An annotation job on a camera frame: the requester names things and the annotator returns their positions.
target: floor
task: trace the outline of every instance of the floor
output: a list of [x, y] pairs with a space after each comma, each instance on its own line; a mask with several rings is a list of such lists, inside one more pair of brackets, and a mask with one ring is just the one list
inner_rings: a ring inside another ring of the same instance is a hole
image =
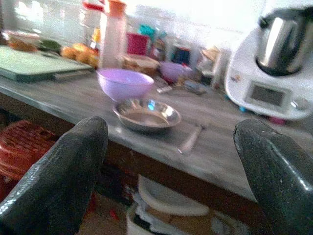
[[96, 193], [96, 210], [88, 214], [76, 235], [125, 235], [127, 207]]

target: food container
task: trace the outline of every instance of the food container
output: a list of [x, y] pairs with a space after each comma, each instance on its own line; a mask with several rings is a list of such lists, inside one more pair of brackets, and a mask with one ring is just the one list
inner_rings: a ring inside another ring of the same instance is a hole
[[79, 12], [79, 24], [83, 29], [83, 34], [81, 34], [82, 43], [90, 45], [94, 29], [100, 28], [100, 18], [103, 10], [103, 4], [98, 0], [83, 0]]
[[136, 55], [146, 55], [148, 39], [149, 37], [146, 35], [128, 33], [127, 53]]
[[4, 30], [2, 35], [11, 48], [21, 51], [36, 51], [40, 39], [38, 34], [22, 31]]
[[148, 75], [130, 70], [99, 69], [97, 74], [101, 89], [114, 101], [143, 97], [154, 83]]
[[150, 77], [157, 74], [160, 63], [148, 56], [144, 55], [124, 55], [122, 60], [122, 68], [144, 73]]

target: control display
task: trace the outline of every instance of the control display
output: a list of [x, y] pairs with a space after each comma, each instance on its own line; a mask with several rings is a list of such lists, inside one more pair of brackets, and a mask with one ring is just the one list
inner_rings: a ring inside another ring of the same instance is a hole
[[268, 104], [282, 106], [284, 93], [265, 87], [254, 86], [250, 97]]

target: red basket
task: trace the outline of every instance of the red basket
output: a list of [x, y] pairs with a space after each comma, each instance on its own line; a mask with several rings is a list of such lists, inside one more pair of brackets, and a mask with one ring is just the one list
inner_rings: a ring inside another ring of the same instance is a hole
[[8, 126], [0, 133], [0, 174], [20, 180], [57, 138], [55, 134], [25, 120]]

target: jar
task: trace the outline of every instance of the jar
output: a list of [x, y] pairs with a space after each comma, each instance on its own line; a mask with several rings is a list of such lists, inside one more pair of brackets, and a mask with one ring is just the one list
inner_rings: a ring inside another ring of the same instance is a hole
[[97, 0], [84, 0], [79, 13], [79, 24], [83, 28], [81, 42], [85, 45], [91, 44], [95, 28], [100, 28], [101, 12], [104, 6]]

